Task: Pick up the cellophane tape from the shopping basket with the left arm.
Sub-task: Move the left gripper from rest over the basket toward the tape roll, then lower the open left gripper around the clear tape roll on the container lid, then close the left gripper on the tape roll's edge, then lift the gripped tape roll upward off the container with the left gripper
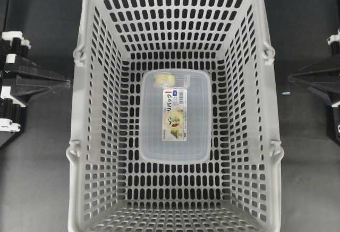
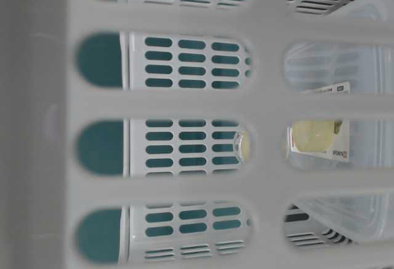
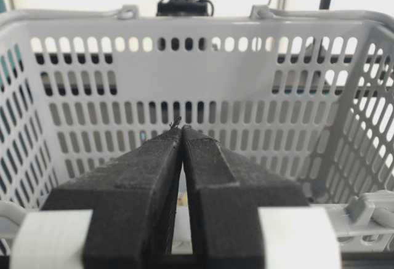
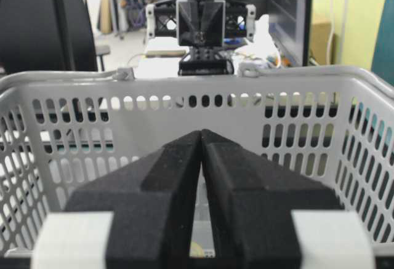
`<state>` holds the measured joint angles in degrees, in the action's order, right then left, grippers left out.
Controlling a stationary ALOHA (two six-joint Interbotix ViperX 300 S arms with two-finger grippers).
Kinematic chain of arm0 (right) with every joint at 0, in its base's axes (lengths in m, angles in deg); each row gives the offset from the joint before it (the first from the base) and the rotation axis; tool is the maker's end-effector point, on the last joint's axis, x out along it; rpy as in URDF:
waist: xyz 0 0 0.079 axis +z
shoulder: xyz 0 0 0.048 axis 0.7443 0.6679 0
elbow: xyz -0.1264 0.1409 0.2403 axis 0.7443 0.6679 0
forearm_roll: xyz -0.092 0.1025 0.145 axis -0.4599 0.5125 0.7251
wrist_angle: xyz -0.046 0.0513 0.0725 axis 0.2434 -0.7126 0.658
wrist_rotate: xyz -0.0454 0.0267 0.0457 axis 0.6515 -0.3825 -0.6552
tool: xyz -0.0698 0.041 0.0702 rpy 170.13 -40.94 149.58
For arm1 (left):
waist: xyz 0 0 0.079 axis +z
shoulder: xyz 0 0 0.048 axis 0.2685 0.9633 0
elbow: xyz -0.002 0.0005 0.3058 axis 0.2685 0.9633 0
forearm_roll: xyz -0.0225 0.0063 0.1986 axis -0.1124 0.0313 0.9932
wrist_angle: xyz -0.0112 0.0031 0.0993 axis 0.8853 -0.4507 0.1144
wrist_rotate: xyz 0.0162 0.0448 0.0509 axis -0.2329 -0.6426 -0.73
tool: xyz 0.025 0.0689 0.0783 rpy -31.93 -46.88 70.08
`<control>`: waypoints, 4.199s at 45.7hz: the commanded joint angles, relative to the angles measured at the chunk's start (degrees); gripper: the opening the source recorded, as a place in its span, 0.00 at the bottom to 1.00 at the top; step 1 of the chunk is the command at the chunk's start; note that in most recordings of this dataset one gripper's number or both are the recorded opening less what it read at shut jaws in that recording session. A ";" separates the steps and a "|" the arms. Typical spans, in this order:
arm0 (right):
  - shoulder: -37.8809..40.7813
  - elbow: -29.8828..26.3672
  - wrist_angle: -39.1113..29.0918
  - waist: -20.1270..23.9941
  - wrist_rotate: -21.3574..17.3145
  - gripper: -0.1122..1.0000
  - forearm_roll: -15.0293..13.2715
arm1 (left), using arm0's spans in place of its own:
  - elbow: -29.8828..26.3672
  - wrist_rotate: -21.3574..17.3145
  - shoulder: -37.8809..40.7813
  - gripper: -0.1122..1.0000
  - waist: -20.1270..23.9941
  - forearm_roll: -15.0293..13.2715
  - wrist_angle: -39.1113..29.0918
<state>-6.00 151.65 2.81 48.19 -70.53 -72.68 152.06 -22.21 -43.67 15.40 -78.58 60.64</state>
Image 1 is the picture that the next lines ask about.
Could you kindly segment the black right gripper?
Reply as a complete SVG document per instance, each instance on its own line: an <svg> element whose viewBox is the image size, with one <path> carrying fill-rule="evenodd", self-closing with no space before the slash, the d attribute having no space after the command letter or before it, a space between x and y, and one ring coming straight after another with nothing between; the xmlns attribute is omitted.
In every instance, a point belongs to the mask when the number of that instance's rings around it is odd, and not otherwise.
<svg viewBox="0 0 340 232"><path fill-rule="evenodd" d="M332 107L335 139L339 140L339 30L327 42L332 50L331 61L309 64L291 73L288 80L314 93Z"/></svg>

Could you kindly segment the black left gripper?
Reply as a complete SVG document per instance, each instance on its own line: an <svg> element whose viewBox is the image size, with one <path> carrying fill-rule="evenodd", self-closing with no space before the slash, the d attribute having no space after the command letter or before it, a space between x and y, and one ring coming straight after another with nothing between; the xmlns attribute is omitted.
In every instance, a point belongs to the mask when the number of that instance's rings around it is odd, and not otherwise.
<svg viewBox="0 0 340 232"><path fill-rule="evenodd" d="M61 74L26 59L30 48L30 41L21 31L1 33L1 147L24 132L25 102L35 95L71 86Z"/></svg>

